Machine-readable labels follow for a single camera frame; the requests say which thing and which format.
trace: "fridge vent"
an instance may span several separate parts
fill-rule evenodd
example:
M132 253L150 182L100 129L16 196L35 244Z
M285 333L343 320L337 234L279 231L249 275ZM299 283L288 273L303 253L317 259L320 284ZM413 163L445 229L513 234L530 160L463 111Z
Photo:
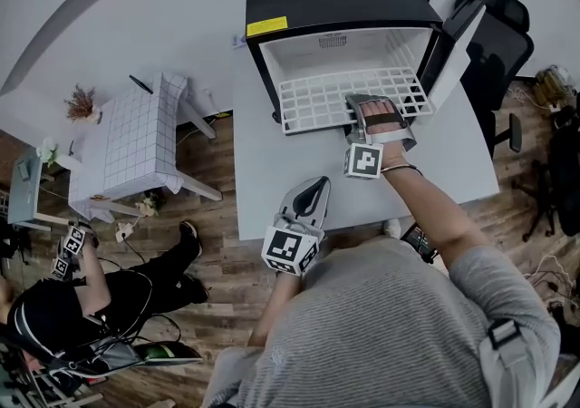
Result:
M321 49L328 49L331 47L344 47L346 45L345 35L325 36L318 38L318 45Z

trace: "person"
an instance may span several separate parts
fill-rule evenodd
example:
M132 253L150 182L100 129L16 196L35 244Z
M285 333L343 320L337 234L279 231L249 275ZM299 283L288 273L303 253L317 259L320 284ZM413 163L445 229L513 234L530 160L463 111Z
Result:
M362 113L393 108L367 102ZM367 131L396 129L388 122ZM449 276L395 238L335 250L302 278L279 274L247 347L218 356L203 407L498 406L486 375L502 370L484 374L482 349L490 327L503 322L526 338L536 379L529 384L541 398L559 333L532 286L409 165L399 141L384 144L382 168Z
M0 280L0 322L27 337L50 355L73 352L106 336L129 336L151 316L208 300L201 282L184 273L201 254L198 233L189 221L179 224L172 249L136 267L104 274L87 232L82 245L83 279L42 279L18 298ZM27 333L18 325L16 314ZM39 364L25 355L29 367Z

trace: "warning sticker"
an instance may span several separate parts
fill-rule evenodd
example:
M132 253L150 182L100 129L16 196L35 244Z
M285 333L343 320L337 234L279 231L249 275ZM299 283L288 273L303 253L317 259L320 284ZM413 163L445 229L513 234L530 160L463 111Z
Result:
M279 31L280 29L286 29L287 27L288 20L286 20L285 16L272 18L270 20L257 21L255 23L250 23L247 26L247 36L271 33L272 31Z

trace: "wooden floor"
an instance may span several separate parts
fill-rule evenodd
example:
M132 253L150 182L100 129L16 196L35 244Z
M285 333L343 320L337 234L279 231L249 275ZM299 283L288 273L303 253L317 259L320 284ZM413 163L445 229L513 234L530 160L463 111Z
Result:
M498 146L494 165L501 192L490 199L470 202L465 208L522 272L532 271L542 256L553 254L558 256L566 270L575 275L580 264L579 242L577 238L564 236L559 226L556 226L556 235L547 238L544 235L546 222L543 221L528 243L521 240L534 216L534 202L525 194L512 190L510 184L515 178L528 180L531 185L535 183L531 162L533 159L545 160L550 130L548 120L531 103L524 105L508 98L498 118L499 131L507 127L510 112L522 120L525 133L523 150L516 154L508 149L506 143ZM129 370L114 375L107 383L98 386L105 397L101 406L145 407L167 398L175 400L178 407L199 406L218 353L230 345L246 343L268 298L274 276L260 258L261 242L240 242L237 239L232 120L216 121L215 128L217 138L213 141L197 133L179 145L178 166L185 173L223 191L224 199L209 201L186 191L177 196L169 195L159 216L140 220L130 238L130 243L149 258L176 242L177 225L181 219L191 219L198 227L204 252L190 267L190 272L200 277L210 289L209 302L188 306L170 314L170 317L179 323L183 342L197 348L204 362L176 368ZM64 195L67 185L66 177L61 177L44 187ZM43 193L42 200L44 212L67 213L63 199ZM97 223L95 227L101 238L100 254L103 257L124 267L140 263L135 254L116 243L114 225ZM332 235L332 238L335 245L345 247L378 233L378 227L351 228ZM34 254L28 258L31 265L24 269L18 260L11 261L8 276L16 287L22 288L23 284L29 287L48 274L55 239L55 235L34 235ZM106 268L115 269L112 265L106 265ZM545 268L554 266L546 263ZM175 336L175 331L156 318L147 324L144 335L170 339Z
M14 163L27 148L28 145L25 143L4 131L0 131L0 189L10 189Z

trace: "white table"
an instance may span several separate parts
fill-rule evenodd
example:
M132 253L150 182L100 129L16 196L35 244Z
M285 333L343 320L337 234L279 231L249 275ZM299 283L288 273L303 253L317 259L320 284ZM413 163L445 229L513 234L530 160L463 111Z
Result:
M113 200L162 186L173 193L183 187L209 199L221 199L219 191L176 168L178 106L186 105L184 112L208 137L216 136L185 103L187 79L159 73L151 89L153 94L135 86L105 103L101 123L83 136L80 162L69 167L69 205L85 218L113 222L111 211L139 216L137 209Z
M343 129L285 136L247 49L234 51L234 149L240 240L263 238L284 195L300 182L332 183L324 229L370 224L409 214L384 179L343 175ZM429 123L414 123L418 144L407 158L456 202L498 193L488 147L465 91L458 85Z

